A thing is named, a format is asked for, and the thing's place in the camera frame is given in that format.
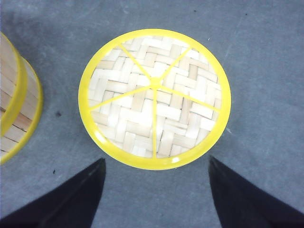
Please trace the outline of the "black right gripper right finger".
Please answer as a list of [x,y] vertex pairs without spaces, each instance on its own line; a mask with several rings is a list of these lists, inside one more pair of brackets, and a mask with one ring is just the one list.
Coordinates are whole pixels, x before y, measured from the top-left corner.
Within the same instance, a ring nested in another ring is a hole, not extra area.
[[224,228],[302,228],[304,215],[211,156],[209,181]]

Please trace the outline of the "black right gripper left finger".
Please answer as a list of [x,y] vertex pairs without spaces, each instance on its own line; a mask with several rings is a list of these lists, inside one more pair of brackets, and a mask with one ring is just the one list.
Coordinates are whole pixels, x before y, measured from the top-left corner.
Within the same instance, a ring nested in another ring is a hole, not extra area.
[[98,159],[66,182],[0,220],[2,228],[89,228],[106,174]]

